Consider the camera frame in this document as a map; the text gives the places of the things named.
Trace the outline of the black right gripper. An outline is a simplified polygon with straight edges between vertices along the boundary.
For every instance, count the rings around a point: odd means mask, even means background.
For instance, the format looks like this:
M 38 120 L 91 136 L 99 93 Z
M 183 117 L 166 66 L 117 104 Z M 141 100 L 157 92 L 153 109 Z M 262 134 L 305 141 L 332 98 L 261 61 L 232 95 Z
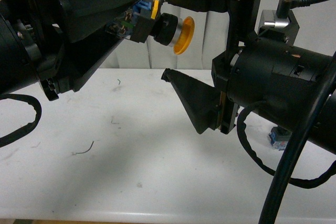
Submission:
M 247 44 L 256 37 L 255 24 L 260 0 L 163 1 L 195 12 L 229 14 L 226 50 L 212 61 L 215 87 L 173 69 L 165 69 L 161 77 L 174 88 L 198 134 L 218 127 L 222 133 L 228 134 L 234 128 L 238 112 L 238 104 L 228 97 L 230 63 L 240 50 L 239 43 Z

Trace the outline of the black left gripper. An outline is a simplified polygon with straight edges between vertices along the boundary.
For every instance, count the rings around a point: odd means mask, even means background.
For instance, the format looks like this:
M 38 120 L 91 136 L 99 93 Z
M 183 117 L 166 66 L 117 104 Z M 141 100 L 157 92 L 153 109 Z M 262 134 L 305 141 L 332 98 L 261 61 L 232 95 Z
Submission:
M 122 42 L 103 26 L 138 0 L 23 0 L 29 56 L 48 100 L 79 91 Z

